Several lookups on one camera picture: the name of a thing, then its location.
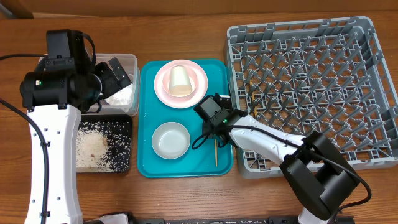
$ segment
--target wooden table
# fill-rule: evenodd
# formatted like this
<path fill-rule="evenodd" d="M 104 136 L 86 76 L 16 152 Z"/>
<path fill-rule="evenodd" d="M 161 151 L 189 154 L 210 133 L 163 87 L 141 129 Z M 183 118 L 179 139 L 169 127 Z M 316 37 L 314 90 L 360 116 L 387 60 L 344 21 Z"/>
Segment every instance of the wooden table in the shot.
<path fill-rule="evenodd" d="M 134 54 L 142 68 L 153 60 L 218 58 L 224 60 L 226 30 L 233 25 L 368 16 L 373 20 L 398 86 L 397 12 L 323 12 L 222 16 L 109 17 L 0 21 L 0 55 L 46 53 L 45 32 L 76 29 L 89 34 L 97 52 Z M 0 62 L 0 96 L 22 108 L 19 84 L 37 58 Z M 134 117 L 132 165 L 126 174 L 79 174 L 78 196 L 84 219 L 103 213 L 133 211 L 138 218 L 242 218 L 298 215 L 302 206 L 286 180 L 244 180 L 236 161 L 222 177 L 147 179 L 136 167 L 138 119 Z M 31 148 L 28 124 L 0 106 L 0 222 L 22 223 L 30 198 Z M 360 171 L 373 198 L 345 211 L 356 223 L 397 223 L 398 166 Z M 366 196 L 358 187 L 346 202 Z"/>

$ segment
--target teal tray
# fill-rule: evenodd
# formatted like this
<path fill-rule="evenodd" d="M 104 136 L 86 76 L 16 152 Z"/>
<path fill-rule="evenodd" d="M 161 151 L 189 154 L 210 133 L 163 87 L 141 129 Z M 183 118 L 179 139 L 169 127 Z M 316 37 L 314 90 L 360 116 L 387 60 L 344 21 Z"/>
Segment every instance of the teal tray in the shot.
<path fill-rule="evenodd" d="M 192 142 L 202 134 L 202 119 L 194 112 L 193 106 L 175 109 L 164 105 L 156 96 L 154 80 L 157 71 L 170 61 L 147 63 L 142 69 L 139 100 L 139 128 L 137 166 L 146 177 L 197 177 L 224 175 L 233 165 L 232 146 L 218 149 L 218 166 L 215 164 L 214 140 L 207 140 L 197 150 L 189 150 L 178 159 L 163 159 L 152 148 L 152 135 L 157 127 L 166 122 L 178 122 L 186 127 Z M 206 95 L 219 93 L 228 95 L 228 81 L 225 65 L 216 59 L 192 60 L 207 74 Z"/>

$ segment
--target pink plate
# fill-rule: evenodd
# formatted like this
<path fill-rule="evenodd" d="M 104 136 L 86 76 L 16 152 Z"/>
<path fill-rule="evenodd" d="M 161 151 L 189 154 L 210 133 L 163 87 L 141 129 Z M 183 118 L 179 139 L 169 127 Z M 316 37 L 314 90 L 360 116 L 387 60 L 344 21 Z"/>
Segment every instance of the pink plate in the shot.
<path fill-rule="evenodd" d="M 176 65 L 182 65 L 184 67 L 191 68 L 197 75 L 197 84 L 195 90 L 185 97 L 176 97 L 170 95 L 163 87 L 163 77 L 166 73 L 170 72 L 170 69 Z M 173 108 L 188 108 L 193 106 L 205 96 L 208 88 L 208 80 L 205 71 L 197 63 L 190 60 L 174 60 L 165 64 L 157 72 L 154 82 L 154 88 L 156 96 L 166 104 Z"/>

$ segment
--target gray dish rack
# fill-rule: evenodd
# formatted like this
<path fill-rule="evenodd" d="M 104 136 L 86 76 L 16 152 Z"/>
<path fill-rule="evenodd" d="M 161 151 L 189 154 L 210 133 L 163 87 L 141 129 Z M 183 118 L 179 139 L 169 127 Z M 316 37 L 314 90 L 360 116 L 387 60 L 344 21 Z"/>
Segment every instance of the gray dish rack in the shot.
<path fill-rule="evenodd" d="M 232 26 L 227 36 L 234 108 L 287 133 L 326 134 L 356 170 L 398 163 L 398 97 L 369 18 Z M 282 176 L 253 151 L 236 154 L 246 179 Z"/>

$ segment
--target tray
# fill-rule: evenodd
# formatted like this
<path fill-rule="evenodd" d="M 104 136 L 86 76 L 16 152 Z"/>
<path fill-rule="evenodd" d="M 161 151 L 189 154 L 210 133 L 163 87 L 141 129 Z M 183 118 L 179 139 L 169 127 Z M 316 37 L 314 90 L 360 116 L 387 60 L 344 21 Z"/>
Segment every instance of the tray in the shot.
<path fill-rule="evenodd" d="M 132 119 L 128 115 L 83 115 L 79 130 L 97 130 L 104 134 L 108 143 L 106 162 L 103 167 L 76 167 L 78 173 L 127 172 L 130 169 Z"/>
<path fill-rule="evenodd" d="M 398 97 L 369 18 L 233 26 L 227 38 L 235 108 L 287 133 L 326 134 L 354 169 L 398 163 Z M 282 176 L 253 151 L 236 154 L 244 178 Z"/>
<path fill-rule="evenodd" d="M 228 94 L 228 81 L 225 65 L 215 59 L 192 60 L 207 74 L 207 95 Z M 232 147 L 218 149 L 218 166 L 215 166 L 214 141 L 209 140 L 197 150 L 189 149 L 178 159 L 167 160 L 159 157 L 152 148 L 152 134 L 163 123 L 174 121 L 184 125 L 190 133 L 191 144 L 201 135 L 202 120 L 193 107 L 175 109 L 164 105 L 154 91 L 157 71 L 169 61 L 147 63 L 142 69 L 139 105 L 139 132 L 137 147 L 137 167 L 146 177 L 194 177 L 224 175 L 233 165 Z"/>

